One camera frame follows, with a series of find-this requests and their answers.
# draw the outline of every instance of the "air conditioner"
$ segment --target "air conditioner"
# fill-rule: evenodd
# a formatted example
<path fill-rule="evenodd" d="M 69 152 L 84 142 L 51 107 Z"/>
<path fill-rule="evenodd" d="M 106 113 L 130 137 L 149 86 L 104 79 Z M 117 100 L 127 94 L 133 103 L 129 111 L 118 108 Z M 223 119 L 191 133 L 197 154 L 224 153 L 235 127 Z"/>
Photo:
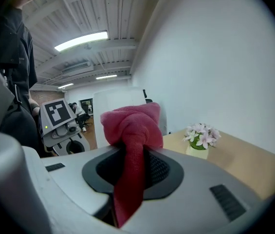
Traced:
<path fill-rule="evenodd" d="M 94 70 L 94 67 L 91 65 L 91 63 L 89 61 L 85 61 L 73 66 L 66 67 L 61 71 L 61 73 L 63 77 L 70 77 L 70 76 L 75 76 L 82 73 L 90 72 L 93 70 Z"/>

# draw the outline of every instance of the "pink cloth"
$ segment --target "pink cloth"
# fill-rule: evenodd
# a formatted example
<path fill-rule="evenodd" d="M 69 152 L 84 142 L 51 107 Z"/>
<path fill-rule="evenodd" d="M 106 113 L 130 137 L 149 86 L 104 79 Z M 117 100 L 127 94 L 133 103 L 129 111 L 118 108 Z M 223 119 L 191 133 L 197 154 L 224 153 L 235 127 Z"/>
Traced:
<path fill-rule="evenodd" d="M 114 186 L 114 207 L 120 228 L 143 201 L 145 166 L 143 146 L 163 147 L 158 127 L 160 106 L 148 103 L 122 107 L 101 115 L 106 140 L 110 145 L 123 142 L 126 157 L 122 176 Z"/>

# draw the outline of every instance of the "black mesh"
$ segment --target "black mesh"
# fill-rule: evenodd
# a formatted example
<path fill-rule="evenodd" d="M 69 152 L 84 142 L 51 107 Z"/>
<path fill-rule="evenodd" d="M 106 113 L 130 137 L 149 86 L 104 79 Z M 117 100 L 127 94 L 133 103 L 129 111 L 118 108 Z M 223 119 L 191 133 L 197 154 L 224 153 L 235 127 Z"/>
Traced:
<path fill-rule="evenodd" d="M 145 189 L 164 180 L 170 171 L 170 166 L 160 158 L 144 151 L 145 160 Z"/>
<path fill-rule="evenodd" d="M 125 149 L 121 149 L 99 162 L 96 166 L 97 174 L 111 185 L 115 185 L 123 172 L 125 154 Z M 144 161 L 145 189 L 161 182 L 168 176 L 170 166 L 160 158 L 144 151 Z"/>

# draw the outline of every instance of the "white flower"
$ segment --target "white flower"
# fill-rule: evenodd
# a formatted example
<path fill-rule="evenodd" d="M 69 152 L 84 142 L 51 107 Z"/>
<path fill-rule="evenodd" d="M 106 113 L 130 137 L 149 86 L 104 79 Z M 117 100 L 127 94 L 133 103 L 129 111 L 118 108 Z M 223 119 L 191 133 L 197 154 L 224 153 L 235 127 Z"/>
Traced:
<path fill-rule="evenodd" d="M 215 146 L 217 140 L 215 138 L 212 138 L 212 141 L 210 142 L 210 145 L 211 146 Z"/>
<path fill-rule="evenodd" d="M 213 138 L 215 138 L 216 140 L 218 140 L 221 136 L 218 130 L 216 130 L 215 128 L 211 129 L 211 135 Z"/>
<path fill-rule="evenodd" d="M 192 131 L 192 130 L 187 130 L 186 133 L 185 133 L 185 136 L 186 136 L 186 137 L 189 136 L 191 131 Z"/>
<path fill-rule="evenodd" d="M 199 136 L 199 140 L 197 142 L 197 146 L 203 146 L 205 149 L 208 148 L 209 143 L 213 142 L 213 138 L 209 136 L 208 133 L 204 133 L 203 135 Z"/>
<path fill-rule="evenodd" d="M 206 125 L 206 124 L 205 124 L 205 128 L 206 128 L 206 130 L 208 130 L 208 131 L 209 131 L 209 130 L 211 130 L 213 127 L 212 127 L 212 126 L 210 126 L 210 125 Z"/>
<path fill-rule="evenodd" d="M 195 130 L 197 133 L 205 133 L 205 125 L 204 124 L 195 124 L 193 126 L 193 130 Z"/>
<path fill-rule="evenodd" d="M 193 131 L 193 130 L 194 130 L 194 125 L 188 126 L 186 132 L 189 133 L 190 131 Z"/>
<path fill-rule="evenodd" d="M 198 134 L 196 133 L 196 131 L 191 131 L 191 132 L 189 133 L 188 138 L 190 139 L 191 142 L 193 142 L 194 139 L 195 139 L 195 137 L 197 137 L 197 136 L 198 136 Z"/>

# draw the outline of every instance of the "black vent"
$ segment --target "black vent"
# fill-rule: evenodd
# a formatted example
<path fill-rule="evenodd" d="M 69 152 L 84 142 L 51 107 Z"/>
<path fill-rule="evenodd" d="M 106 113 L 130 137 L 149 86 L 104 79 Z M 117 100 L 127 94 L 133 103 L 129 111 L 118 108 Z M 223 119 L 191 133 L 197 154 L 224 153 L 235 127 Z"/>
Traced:
<path fill-rule="evenodd" d="M 210 188 L 217 202 L 225 212 L 229 221 L 233 221 L 246 212 L 236 197 L 224 186 L 217 185 Z"/>

